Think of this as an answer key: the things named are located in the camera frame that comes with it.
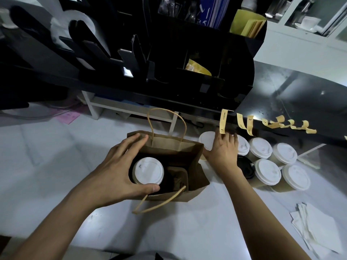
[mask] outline blue paper stack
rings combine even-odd
[[[198,24],[217,29],[227,11],[230,0],[200,0]]]

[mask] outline hand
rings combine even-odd
[[[214,170],[220,175],[239,170],[237,167],[238,139],[237,134],[230,135],[228,132],[221,135],[219,128],[215,132],[212,150],[204,148],[203,155]]]
[[[83,197],[90,209],[160,190],[157,184],[134,184],[129,179],[132,160],[148,139],[148,135],[145,135],[143,139],[134,143],[139,136],[137,133],[112,147],[105,160],[72,190]]]

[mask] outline person's left hand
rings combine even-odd
[[[157,184],[134,184],[129,179],[132,160],[148,139],[148,135],[145,135],[134,143],[139,136],[140,134],[135,134],[112,147],[105,160],[72,190],[84,197],[91,209],[160,190]]]

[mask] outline countertop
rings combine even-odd
[[[31,104],[17,114],[47,111]],[[155,133],[167,134],[169,124],[153,122]],[[150,130],[146,120],[105,111],[97,121],[83,114],[70,125],[50,120],[23,121],[0,118],[0,234],[28,237],[63,197],[92,171],[108,150],[136,130]],[[188,125],[187,139],[197,140],[204,130]],[[183,126],[177,123],[174,135]],[[335,218],[347,250],[346,150],[320,149],[321,169],[302,163],[312,185],[305,192],[256,192],[275,217],[312,259],[316,259],[291,224],[289,212],[299,202],[310,202]],[[127,200],[95,210],[77,232],[73,245],[135,253],[168,251],[183,259],[250,259],[237,217],[225,186],[201,161],[210,185],[193,200],[172,202],[144,215],[133,215],[139,201]],[[144,207],[153,205],[145,202]],[[345,259],[330,253],[327,260]]]
[[[6,8],[14,4],[22,6],[34,14],[44,26],[49,27],[51,16],[42,7],[14,0],[0,0],[0,5]],[[34,76],[48,83],[215,120],[220,119],[221,109],[234,110],[243,114],[244,119],[247,115],[254,115],[255,129],[347,148],[344,138],[347,127],[347,87],[341,84],[298,71],[254,62],[254,87],[239,105],[233,99],[206,97],[202,96],[202,93],[197,93],[196,97],[174,89],[168,93],[166,86],[148,89],[148,84],[143,86],[131,78],[117,78],[115,83],[115,77],[103,78],[102,75],[93,74],[85,76],[24,31],[3,29],[3,32],[6,44],[32,66],[32,69],[8,66],[7,59],[0,59],[1,67],[7,73],[12,72],[14,76]],[[242,73],[235,77],[236,85],[241,84],[241,75]],[[237,123],[235,112],[229,113],[228,122]],[[308,135],[304,131],[290,128],[272,130],[262,125],[261,118],[275,120],[279,115],[284,115],[286,120],[295,120],[296,126],[301,126],[302,120],[308,120],[309,127],[316,129],[317,134]]]

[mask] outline white cup lid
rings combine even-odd
[[[275,185],[280,182],[281,171],[272,161],[259,159],[255,163],[255,175],[267,185]]]
[[[135,163],[133,168],[133,180],[136,183],[160,184],[164,177],[163,165],[155,158],[146,157]]]
[[[202,133],[199,137],[199,142],[204,144],[206,150],[211,150],[213,146],[213,141],[215,140],[214,131],[206,131]]]
[[[276,158],[285,164],[293,164],[298,158],[296,150],[289,144],[278,143],[272,149]]]
[[[241,155],[241,156],[246,156],[249,152],[249,143],[248,141],[240,136],[240,135],[237,135],[237,140],[239,142],[239,146],[238,146],[238,155]]]
[[[249,150],[261,159],[267,159],[272,154],[270,143],[262,138],[253,138],[249,141]]]
[[[305,191],[311,185],[311,180],[306,171],[297,165],[286,165],[282,169],[283,178],[296,190]]]

